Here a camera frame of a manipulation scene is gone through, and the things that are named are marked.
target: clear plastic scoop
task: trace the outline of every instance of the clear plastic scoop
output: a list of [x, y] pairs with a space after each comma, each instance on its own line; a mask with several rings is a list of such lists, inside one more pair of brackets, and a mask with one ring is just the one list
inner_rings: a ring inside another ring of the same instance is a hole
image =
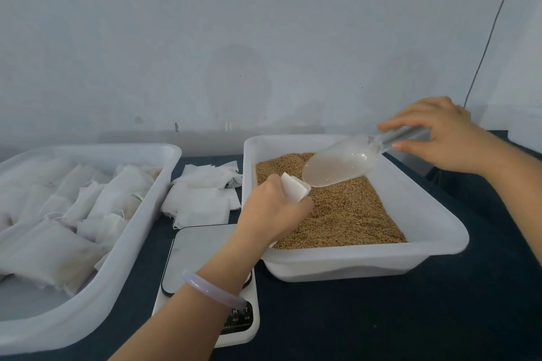
[[312, 156], [303, 168], [303, 181], [324, 187], [361, 177], [371, 170], [380, 154], [400, 140], [417, 136], [424, 127], [402, 127], [377, 136], [349, 137]]

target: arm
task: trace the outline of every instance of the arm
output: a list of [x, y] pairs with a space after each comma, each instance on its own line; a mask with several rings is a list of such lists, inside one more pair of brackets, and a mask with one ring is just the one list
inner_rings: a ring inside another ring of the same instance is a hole
[[[197, 272], [200, 277], [239, 295], [256, 262], [273, 241], [291, 231], [312, 211], [309, 197], [290, 203], [280, 177], [252, 191], [234, 234]], [[206, 360], [211, 355], [230, 308], [188, 285], [181, 289], [110, 358], [130, 360]]]
[[395, 143], [395, 150], [488, 180], [542, 264], [542, 163], [472, 123], [471, 114], [448, 97], [422, 99], [378, 128], [401, 126], [424, 126], [431, 140], [405, 140]]

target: dark blue tablecloth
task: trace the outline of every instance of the dark blue tablecloth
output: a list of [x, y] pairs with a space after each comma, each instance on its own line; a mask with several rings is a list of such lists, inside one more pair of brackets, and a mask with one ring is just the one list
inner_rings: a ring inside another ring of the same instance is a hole
[[[213, 360], [542, 358], [542, 270], [525, 241], [510, 224], [490, 223], [389, 158], [463, 221], [471, 237], [466, 250], [430, 257], [403, 276], [304, 283], [279, 281], [259, 262], [260, 329], [248, 344], [215, 350]], [[173, 177], [185, 164], [231, 160], [242, 165], [242, 156], [181, 159]], [[484, 203], [484, 194], [477, 195]], [[238, 216], [232, 214], [230, 222]], [[112, 355], [151, 315], [173, 238], [171, 224], [165, 217], [156, 222], [111, 314], [92, 334], [64, 349], [4, 359], [83, 361]]]

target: forearm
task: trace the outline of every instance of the forearm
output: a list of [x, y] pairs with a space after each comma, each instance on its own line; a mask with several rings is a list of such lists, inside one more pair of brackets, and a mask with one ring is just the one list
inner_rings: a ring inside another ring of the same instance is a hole
[[[235, 233], [199, 271], [215, 286], [239, 295], [264, 247]], [[230, 308], [183, 286], [111, 358], [112, 360], [208, 359]]]
[[484, 162], [482, 175], [542, 264], [542, 163], [502, 141], [490, 149]]

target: bangle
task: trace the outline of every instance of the bangle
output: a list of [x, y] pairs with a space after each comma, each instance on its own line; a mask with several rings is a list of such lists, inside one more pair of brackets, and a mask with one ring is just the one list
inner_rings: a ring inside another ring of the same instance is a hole
[[200, 293], [212, 298], [214, 301], [222, 303], [232, 309], [242, 310], [247, 306], [247, 302], [244, 298], [234, 296], [233, 294], [218, 288], [210, 282], [204, 280], [196, 273], [185, 270], [182, 272], [181, 277], [192, 288], [198, 290]]

